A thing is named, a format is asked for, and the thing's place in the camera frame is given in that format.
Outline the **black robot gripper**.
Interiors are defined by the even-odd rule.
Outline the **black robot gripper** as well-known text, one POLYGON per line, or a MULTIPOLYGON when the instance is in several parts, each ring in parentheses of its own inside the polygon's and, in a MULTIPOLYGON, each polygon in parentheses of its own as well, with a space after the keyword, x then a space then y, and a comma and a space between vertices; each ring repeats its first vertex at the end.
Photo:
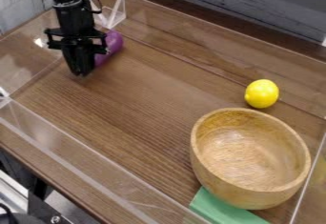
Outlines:
POLYGON ((108 52, 107 34, 95 28, 95 14, 89 2, 65 2, 53 5, 58 28, 45 29, 48 48, 60 50, 72 74, 87 76, 95 69, 95 54, 108 52), (80 52, 80 69, 76 54, 80 52))

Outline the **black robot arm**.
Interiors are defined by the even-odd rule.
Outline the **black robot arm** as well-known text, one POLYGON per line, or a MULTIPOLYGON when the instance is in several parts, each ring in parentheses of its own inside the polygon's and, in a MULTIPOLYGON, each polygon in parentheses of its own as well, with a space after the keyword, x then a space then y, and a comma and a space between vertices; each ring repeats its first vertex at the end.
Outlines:
POLYGON ((92 9, 91 0, 53 0, 52 7, 60 27, 44 30, 46 46, 61 51, 70 73, 87 76, 95 56, 108 52, 107 34, 95 28, 93 15, 101 10, 92 9))

